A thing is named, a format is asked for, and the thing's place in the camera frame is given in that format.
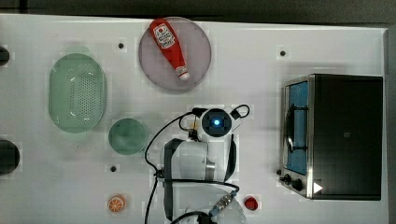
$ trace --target orange slice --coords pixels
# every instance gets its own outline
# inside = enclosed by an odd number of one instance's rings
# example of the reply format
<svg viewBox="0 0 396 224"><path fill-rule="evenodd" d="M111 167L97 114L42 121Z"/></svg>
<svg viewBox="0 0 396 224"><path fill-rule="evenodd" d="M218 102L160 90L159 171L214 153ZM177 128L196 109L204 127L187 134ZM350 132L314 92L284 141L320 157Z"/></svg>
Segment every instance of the orange slice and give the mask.
<svg viewBox="0 0 396 224"><path fill-rule="evenodd" d="M118 213L122 211L125 205L126 205L125 198L120 194L113 196L108 201L108 209L110 209L112 213Z"/></svg>

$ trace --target green bowl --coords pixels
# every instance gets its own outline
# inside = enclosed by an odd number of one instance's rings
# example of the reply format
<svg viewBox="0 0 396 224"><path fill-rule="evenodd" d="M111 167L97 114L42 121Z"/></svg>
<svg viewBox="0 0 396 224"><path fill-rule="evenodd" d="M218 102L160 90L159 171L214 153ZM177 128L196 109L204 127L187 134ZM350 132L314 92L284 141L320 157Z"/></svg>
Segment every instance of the green bowl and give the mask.
<svg viewBox="0 0 396 224"><path fill-rule="evenodd" d="M135 119L120 119L110 129L108 142L121 155L132 155L146 145L145 127Z"/></svg>

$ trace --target white table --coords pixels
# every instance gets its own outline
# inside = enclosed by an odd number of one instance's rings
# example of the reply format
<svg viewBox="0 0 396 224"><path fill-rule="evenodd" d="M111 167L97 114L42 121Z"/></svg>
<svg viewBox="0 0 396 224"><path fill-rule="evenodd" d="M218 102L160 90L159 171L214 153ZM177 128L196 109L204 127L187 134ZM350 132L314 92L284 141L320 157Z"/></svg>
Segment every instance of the white table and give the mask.
<svg viewBox="0 0 396 224"><path fill-rule="evenodd" d="M198 22L212 45L207 77L192 91L169 94L144 77L138 62L149 23L0 15L0 44L12 54L0 68L0 136L22 151L18 170L0 179L0 223L143 223L152 171L141 155L115 154L107 142L111 123L142 119L152 136L194 105L239 104L251 105L252 114L238 130L240 167L233 179L239 200L251 194L261 202L246 212L248 223L388 223L385 162L380 202L307 201L279 186L275 174L282 83L312 73L383 76L384 29ZM106 115L79 142L68 140L47 108L50 69L73 45L93 52L108 81ZM278 56L281 50L286 57ZM161 135L151 159L158 161L164 143L180 133L175 125ZM111 164L120 171L107 171ZM122 216L106 211L114 193L130 197ZM158 188L150 223L163 223L162 198Z"/></svg>

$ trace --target ketchup bottle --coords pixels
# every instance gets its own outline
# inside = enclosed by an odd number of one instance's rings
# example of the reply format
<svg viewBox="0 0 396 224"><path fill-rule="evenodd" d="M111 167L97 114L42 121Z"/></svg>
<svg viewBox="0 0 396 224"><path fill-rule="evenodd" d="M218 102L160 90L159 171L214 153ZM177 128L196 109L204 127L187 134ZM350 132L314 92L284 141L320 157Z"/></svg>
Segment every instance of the ketchup bottle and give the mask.
<svg viewBox="0 0 396 224"><path fill-rule="evenodd" d="M162 18L154 20L149 26L149 31L163 56L172 64L178 77L181 80L189 79L190 74L184 62L180 44L169 22Z"/></svg>

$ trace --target toaster oven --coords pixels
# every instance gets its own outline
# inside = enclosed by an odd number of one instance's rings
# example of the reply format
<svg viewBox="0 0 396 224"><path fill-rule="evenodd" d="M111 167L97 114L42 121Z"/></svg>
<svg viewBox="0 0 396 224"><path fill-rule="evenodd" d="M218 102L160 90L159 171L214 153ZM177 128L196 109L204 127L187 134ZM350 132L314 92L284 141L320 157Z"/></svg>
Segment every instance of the toaster oven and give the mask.
<svg viewBox="0 0 396 224"><path fill-rule="evenodd" d="M315 200L381 199L382 77L294 79L282 111L284 187Z"/></svg>

